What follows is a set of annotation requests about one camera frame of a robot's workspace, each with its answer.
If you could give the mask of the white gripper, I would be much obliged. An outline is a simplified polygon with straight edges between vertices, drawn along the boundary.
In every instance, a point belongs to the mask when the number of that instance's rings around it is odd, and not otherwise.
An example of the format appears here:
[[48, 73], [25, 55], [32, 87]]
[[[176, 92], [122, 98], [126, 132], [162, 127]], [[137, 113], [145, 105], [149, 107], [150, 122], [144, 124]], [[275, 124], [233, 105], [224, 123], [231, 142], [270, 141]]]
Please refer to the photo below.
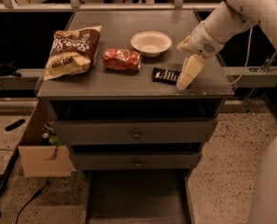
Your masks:
[[190, 52], [189, 58], [185, 58], [182, 71], [177, 79], [176, 88], [185, 90], [197, 77], [204, 67], [204, 59], [214, 57], [224, 45], [215, 40], [205, 29], [204, 22], [200, 22], [197, 27], [182, 40], [176, 47], [181, 52]]

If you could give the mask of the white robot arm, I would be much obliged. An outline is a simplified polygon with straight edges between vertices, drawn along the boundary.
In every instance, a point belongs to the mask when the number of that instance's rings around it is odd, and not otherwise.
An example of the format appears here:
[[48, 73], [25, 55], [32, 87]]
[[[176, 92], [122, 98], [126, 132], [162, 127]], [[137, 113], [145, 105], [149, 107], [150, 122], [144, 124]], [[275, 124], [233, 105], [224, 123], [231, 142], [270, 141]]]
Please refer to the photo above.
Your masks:
[[[277, 51], [277, 0], [224, 0], [177, 49], [188, 51], [176, 88], [186, 89], [204, 61], [217, 54], [236, 34], [259, 26]], [[259, 164], [249, 224], [277, 224], [277, 136]]]

